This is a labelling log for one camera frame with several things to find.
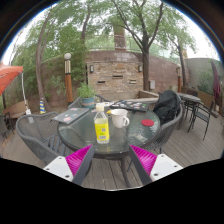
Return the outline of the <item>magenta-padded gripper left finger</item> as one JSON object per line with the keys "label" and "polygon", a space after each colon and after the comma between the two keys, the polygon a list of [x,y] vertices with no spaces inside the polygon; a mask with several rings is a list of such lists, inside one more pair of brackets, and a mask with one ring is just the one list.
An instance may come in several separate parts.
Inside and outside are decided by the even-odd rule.
{"label": "magenta-padded gripper left finger", "polygon": [[92,161],[92,145],[77,150],[67,157],[58,156],[44,170],[65,180],[81,185]]}

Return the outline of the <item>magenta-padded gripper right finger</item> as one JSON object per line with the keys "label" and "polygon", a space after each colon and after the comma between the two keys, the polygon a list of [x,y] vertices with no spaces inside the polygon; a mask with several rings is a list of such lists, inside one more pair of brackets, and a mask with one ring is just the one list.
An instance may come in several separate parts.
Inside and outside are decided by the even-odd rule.
{"label": "magenta-padded gripper right finger", "polygon": [[143,185],[147,185],[182,169],[165,154],[155,155],[140,147],[130,145],[129,155]]}

